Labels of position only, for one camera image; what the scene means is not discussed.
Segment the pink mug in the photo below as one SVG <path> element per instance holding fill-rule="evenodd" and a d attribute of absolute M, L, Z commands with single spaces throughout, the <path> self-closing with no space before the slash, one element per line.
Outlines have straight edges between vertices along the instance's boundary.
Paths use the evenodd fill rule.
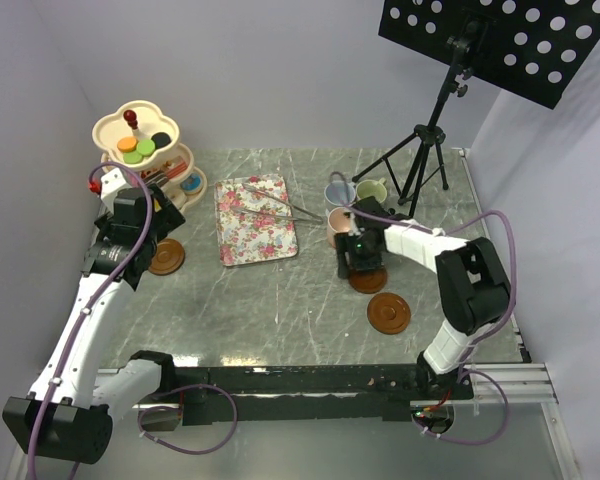
<path fill-rule="evenodd" d="M 336 207 L 327 215 L 327 241 L 332 248 L 336 248 L 335 236 L 339 233 L 348 233 L 352 229 L 350 211 L 345 207 Z"/>

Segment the black toy cookie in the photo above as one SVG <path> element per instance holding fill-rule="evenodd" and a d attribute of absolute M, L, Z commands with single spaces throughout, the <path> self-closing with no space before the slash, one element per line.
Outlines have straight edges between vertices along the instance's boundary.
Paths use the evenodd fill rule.
<path fill-rule="evenodd" d="M 151 136 L 156 149 L 162 149 L 172 143 L 171 136 L 166 132 L 157 132 Z"/>

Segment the cream three-tier dessert stand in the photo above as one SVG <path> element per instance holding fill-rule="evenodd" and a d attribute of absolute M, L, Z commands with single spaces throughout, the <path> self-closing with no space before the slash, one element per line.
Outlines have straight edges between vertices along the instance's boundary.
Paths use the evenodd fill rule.
<path fill-rule="evenodd" d="M 199 203 L 208 181 L 180 127 L 148 100 L 133 100 L 101 117 L 92 128 L 101 161 L 122 164 L 159 186 L 182 212 Z"/>

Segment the green toy macaron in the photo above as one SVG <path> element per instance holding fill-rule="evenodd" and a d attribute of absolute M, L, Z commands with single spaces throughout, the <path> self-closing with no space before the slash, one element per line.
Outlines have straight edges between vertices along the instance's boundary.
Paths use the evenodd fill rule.
<path fill-rule="evenodd" d="M 154 154 L 156 148 L 151 138 L 145 138 L 138 141 L 136 150 L 139 153 L 141 153 L 144 157 L 150 157 Z"/>
<path fill-rule="evenodd" d="M 137 165 L 141 163 L 144 159 L 144 156 L 139 153 L 137 150 L 124 152 L 123 153 L 123 162 L 128 165 Z"/>

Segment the floral serving tray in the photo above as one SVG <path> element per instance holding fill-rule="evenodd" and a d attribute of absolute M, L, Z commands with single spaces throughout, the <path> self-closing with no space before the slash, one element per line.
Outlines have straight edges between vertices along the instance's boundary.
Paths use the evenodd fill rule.
<path fill-rule="evenodd" d="M 243 184 L 253 185 L 257 189 L 288 200 L 285 180 L 279 174 L 216 182 L 214 202 L 221 263 L 226 267 L 234 267 L 296 256 L 298 241 L 292 222 L 236 214 L 230 209 L 232 205 L 253 210 L 277 209 L 282 215 L 288 215 L 288 210 L 284 206 L 246 192 L 242 187 Z"/>

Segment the pink toy cake slice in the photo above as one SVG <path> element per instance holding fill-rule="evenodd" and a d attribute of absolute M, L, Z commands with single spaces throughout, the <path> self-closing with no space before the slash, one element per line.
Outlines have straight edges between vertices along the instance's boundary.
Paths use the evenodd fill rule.
<path fill-rule="evenodd" d="M 178 156 L 163 164 L 163 172 L 169 179 L 182 175 L 186 170 L 187 162 L 181 156 Z"/>

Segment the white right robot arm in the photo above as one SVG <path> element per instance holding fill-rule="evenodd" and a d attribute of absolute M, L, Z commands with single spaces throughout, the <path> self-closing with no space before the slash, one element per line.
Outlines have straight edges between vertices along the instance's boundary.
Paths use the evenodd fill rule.
<path fill-rule="evenodd" d="M 372 197 L 346 206 L 345 215 L 350 230 L 334 235 L 339 278 L 379 271 L 385 253 L 436 275 L 444 320 L 419 354 L 416 385 L 425 397 L 442 396 L 451 386 L 451 374 L 458 375 L 477 345 L 513 313 L 516 289 L 493 243 L 430 229 L 388 212 Z"/>

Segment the metal serving tongs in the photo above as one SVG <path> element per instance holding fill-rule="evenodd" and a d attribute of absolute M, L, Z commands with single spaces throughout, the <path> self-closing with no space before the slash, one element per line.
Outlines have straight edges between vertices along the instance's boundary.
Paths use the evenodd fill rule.
<path fill-rule="evenodd" d="M 280 197 L 276 197 L 265 190 L 257 189 L 253 185 L 249 184 L 243 184 L 242 187 L 246 192 L 258 197 L 264 197 L 265 199 L 271 200 L 275 204 L 284 206 L 288 210 L 288 215 L 282 215 L 277 209 L 270 210 L 261 208 L 259 210 L 253 210 L 246 207 L 232 205 L 230 209 L 236 214 L 267 217 L 292 223 L 307 223 L 313 225 L 321 225 L 323 223 L 323 218 L 320 215 L 310 212 L 309 210 L 300 206 L 294 205 L 293 203 L 290 203 L 289 201 Z"/>

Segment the blue frosted toy donut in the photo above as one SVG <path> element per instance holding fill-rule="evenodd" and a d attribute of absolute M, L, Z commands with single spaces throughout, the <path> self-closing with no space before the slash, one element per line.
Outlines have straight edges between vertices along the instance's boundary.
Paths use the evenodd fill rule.
<path fill-rule="evenodd" d="M 180 188 L 186 195 L 199 193 L 205 185 L 205 177 L 199 173 L 192 173 L 181 184 Z"/>

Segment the chocolate layer toy cake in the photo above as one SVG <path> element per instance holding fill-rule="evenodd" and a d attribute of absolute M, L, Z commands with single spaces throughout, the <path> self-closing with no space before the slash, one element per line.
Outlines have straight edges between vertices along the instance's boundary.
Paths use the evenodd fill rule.
<path fill-rule="evenodd" d="M 161 170 L 157 170 L 149 175 L 147 175 L 144 178 L 144 183 L 146 185 L 153 185 L 153 184 L 157 184 L 159 187 L 161 187 L 162 185 L 165 185 L 169 182 L 168 177 L 166 176 L 166 174 L 161 171 Z"/>

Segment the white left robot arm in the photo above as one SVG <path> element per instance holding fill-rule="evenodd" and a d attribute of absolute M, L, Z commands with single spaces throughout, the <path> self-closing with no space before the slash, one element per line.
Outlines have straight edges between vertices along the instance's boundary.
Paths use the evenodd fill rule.
<path fill-rule="evenodd" d="M 94 464 L 114 424 L 146 396 L 173 397 L 173 358 L 140 351 L 113 377 L 96 382 L 114 321 L 137 290 L 157 246 L 184 223 L 157 186 L 123 188 L 100 216 L 85 255 L 76 299 L 46 367 L 25 397 L 8 398 L 2 418 L 29 457 Z"/>

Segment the orange toy macaron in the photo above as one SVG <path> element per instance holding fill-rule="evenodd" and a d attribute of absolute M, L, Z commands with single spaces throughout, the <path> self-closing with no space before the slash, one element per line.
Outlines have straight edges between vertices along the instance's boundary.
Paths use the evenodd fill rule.
<path fill-rule="evenodd" d="M 121 138 L 117 142 L 116 148 L 118 151 L 120 151 L 122 153 L 129 153 L 129 152 L 133 152 L 136 149 L 137 143 L 138 143 L 138 140 L 136 137 L 127 136 L 127 137 Z"/>

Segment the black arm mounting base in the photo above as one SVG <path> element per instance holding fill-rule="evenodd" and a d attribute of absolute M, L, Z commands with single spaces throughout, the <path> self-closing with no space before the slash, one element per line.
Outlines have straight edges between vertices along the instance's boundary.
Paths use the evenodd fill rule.
<path fill-rule="evenodd" d="M 177 367 L 142 406 L 174 406 L 185 426 L 215 422 L 380 418 L 409 421 L 417 405 L 471 400 L 468 380 L 428 383 L 414 364 Z"/>

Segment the brown wooden coaster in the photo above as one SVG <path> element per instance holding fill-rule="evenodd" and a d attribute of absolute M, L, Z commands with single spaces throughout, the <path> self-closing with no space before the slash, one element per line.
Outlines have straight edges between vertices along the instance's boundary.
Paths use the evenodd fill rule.
<path fill-rule="evenodd" d="M 403 332 L 410 324 L 409 304 L 394 293 L 378 293 L 367 305 L 367 318 L 371 326 L 386 335 Z"/>
<path fill-rule="evenodd" d="M 375 294 L 380 292 L 388 281 L 388 273 L 385 269 L 376 271 L 357 272 L 349 274 L 348 282 L 358 293 Z"/>
<path fill-rule="evenodd" d="M 149 271 L 158 276 L 170 275 L 184 264 L 185 258 L 183 245 L 177 240 L 166 238 L 158 243 Z"/>

